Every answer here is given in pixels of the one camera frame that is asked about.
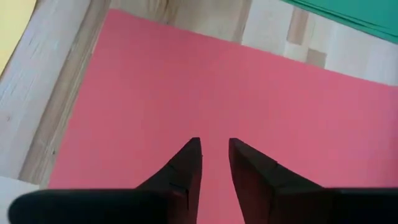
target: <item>light wood grain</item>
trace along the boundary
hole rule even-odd
[[[306,62],[318,67],[325,67],[326,54],[317,50],[309,49]]]
[[[47,185],[63,132],[109,4],[109,0],[95,0],[90,3],[32,141],[19,176],[21,180],[41,186]]]
[[[0,82],[0,175],[18,178],[88,3],[37,5]]]
[[[353,77],[398,85],[398,45],[341,24],[331,32],[325,68]]]
[[[294,8],[292,19],[290,21],[289,32],[287,33],[287,41],[298,45],[303,43],[308,15],[309,12],[297,7]]]
[[[252,0],[115,0],[111,7],[223,40],[241,42]]]
[[[293,8],[280,0],[253,0],[242,44],[282,55]]]

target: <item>wooden table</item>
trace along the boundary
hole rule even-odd
[[[398,85],[396,44],[279,0],[40,0],[0,81],[0,175],[47,185],[109,7]]]

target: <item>black plastic piece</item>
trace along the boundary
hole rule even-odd
[[[41,190],[17,198],[12,224],[196,223],[201,145],[191,139],[136,189]]]
[[[397,221],[398,189],[323,188],[236,138],[229,161],[246,224]]]

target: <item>yellow paper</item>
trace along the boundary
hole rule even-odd
[[[0,75],[25,31],[36,0],[0,0]]]

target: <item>wooden surface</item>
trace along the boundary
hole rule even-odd
[[[47,185],[86,64],[109,4],[109,0],[90,3],[30,146],[28,159],[19,176],[21,180]]]
[[[0,175],[18,178],[88,3],[37,3],[0,80]]]
[[[52,4],[62,2],[46,1]],[[108,4],[107,0],[91,1],[91,16],[86,16],[84,21],[90,25],[81,27],[78,34],[80,38],[75,40],[74,44],[81,47],[78,47],[78,50],[72,48],[68,58],[74,59],[72,62],[67,60],[60,74],[20,174],[22,180],[42,185],[46,185],[48,181],[84,68],[90,57],[96,30],[101,25]],[[396,44],[297,9],[279,0],[112,0],[111,7],[181,29],[270,51],[345,75],[398,85]],[[48,99],[37,93],[32,96],[40,99],[40,102],[47,102]],[[10,108],[1,102],[0,107]],[[38,111],[42,112],[43,103],[39,105]],[[28,107],[35,108],[36,105],[26,105],[26,108]],[[32,141],[34,127],[39,123],[39,114],[34,118],[24,115],[26,121],[29,119],[30,123],[36,124],[32,125],[29,133],[19,135],[22,138],[20,142],[24,142],[25,146]],[[0,122],[8,120],[1,111],[0,115]],[[15,133],[15,129],[16,126],[13,126],[8,130]],[[0,129],[0,139],[7,141],[2,141],[0,145],[3,147],[6,142],[8,148],[11,148],[12,141],[8,135],[6,137],[2,133],[4,130]]]

